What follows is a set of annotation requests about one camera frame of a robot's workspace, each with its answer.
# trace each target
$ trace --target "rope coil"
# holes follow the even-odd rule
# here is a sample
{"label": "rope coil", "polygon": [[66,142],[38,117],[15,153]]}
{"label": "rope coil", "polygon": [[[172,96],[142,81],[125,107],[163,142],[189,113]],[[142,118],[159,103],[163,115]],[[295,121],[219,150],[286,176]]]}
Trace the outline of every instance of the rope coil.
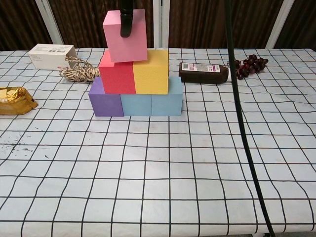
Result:
{"label": "rope coil", "polygon": [[98,67],[92,66],[87,61],[72,56],[67,56],[66,61],[76,65],[74,68],[63,68],[59,71],[59,75],[71,82],[93,81],[95,77],[100,76]]}

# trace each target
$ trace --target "black cable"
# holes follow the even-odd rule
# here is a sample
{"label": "black cable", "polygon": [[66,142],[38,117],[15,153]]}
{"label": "black cable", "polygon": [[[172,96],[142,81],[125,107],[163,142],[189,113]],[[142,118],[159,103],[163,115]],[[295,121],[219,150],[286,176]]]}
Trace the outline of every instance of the black cable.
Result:
{"label": "black cable", "polygon": [[262,192],[260,189],[258,177],[256,174],[255,166],[252,161],[246,133],[245,133],[245,127],[243,124],[243,118],[242,118],[242,112],[241,112],[241,105],[240,105],[240,99],[239,99],[239,92],[238,92],[238,85],[237,85],[237,78],[236,78],[236,65],[235,65],[235,56],[234,56],[234,47],[233,47],[233,33],[232,33],[232,20],[231,20],[231,1],[225,0],[225,21],[226,21],[226,38],[227,38],[227,48],[228,48],[228,56],[229,56],[229,65],[231,69],[231,77],[232,77],[232,84],[233,84],[233,93],[234,93],[234,100],[235,100],[235,107],[236,107],[236,113],[238,118],[238,124],[240,128],[240,134],[242,143],[246,152],[246,156],[248,159],[251,175],[253,178],[253,182],[256,187],[258,199],[261,205],[261,209],[263,212],[263,216],[266,220],[266,224],[269,230],[269,233],[271,237],[275,237],[275,233],[273,231],[268,212],[266,209],[265,202],[263,200]]}

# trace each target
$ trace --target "purple cube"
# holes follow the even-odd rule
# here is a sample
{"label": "purple cube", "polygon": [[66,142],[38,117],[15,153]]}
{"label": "purple cube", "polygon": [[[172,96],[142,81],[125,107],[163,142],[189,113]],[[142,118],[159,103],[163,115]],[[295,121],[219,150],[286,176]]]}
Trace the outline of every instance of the purple cube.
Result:
{"label": "purple cube", "polygon": [[97,117],[124,116],[119,94],[106,94],[100,77],[96,77],[89,91],[89,98]]}

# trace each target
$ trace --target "light blue cube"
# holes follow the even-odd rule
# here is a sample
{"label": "light blue cube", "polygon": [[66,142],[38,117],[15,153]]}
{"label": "light blue cube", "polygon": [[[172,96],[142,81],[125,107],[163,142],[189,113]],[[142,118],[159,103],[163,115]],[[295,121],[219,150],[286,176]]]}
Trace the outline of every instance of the light blue cube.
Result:
{"label": "light blue cube", "polygon": [[182,111],[181,77],[169,77],[167,95],[152,95],[153,116],[179,116]]}
{"label": "light blue cube", "polygon": [[120,95],[124,116],[152,115],[152,96],[138,94]]}

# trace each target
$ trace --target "yellow cube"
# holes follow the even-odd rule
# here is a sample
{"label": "yellow cube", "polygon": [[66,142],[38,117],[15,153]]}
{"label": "yellow cube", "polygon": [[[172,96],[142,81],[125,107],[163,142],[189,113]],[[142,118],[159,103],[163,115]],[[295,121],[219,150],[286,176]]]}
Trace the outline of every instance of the yellow cube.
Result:
{"label": "yellow cube", "polygon": [[148,50],[148,60],[133,63],[136,94],[168,94],[168,50]]}

